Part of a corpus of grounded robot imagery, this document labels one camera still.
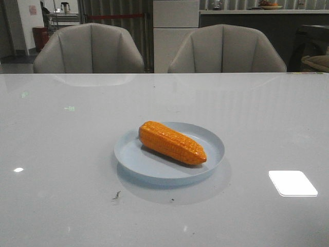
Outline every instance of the chair backrest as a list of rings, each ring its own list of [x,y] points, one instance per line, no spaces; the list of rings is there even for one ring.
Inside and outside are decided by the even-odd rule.
[[[143,58],[126,29],[88,23],[56,31],[36,57],[35,73],[143,73]]]
[[[286,72],[286,65],[259,30],[219,24],[185,37],[168,73]]]

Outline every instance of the light blue plate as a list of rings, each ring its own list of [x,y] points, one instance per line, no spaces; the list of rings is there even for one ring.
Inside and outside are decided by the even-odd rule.
[[[224,144],[214,133],[183,122],[163,122],[203,146],[207,161],[188,166],[145,147],[138,138],[138,128],[125,133],[116,143],[114,153],[124,170],[147,183],[177,186],[208,178],[224,157]]]

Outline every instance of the orange corn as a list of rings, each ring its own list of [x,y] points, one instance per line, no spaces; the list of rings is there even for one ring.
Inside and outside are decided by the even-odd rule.
[[[146,147],[189,165],[207,160],[200,144],[159,122],[147,121],[139,127],[139,139]]]

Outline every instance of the floor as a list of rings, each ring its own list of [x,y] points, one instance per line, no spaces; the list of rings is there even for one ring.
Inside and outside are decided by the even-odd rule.
[[[33,74],[33,62],[36,56],[2,58],[0,74]]]

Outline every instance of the glossy tabletop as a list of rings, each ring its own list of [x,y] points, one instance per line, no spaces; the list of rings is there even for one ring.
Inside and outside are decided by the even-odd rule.
[[[211,131],[223,160],[190,185],[132,177],[114,146],[147,120]],[[0,246],[328,247],[328,122],[328,74],[0,75]]]

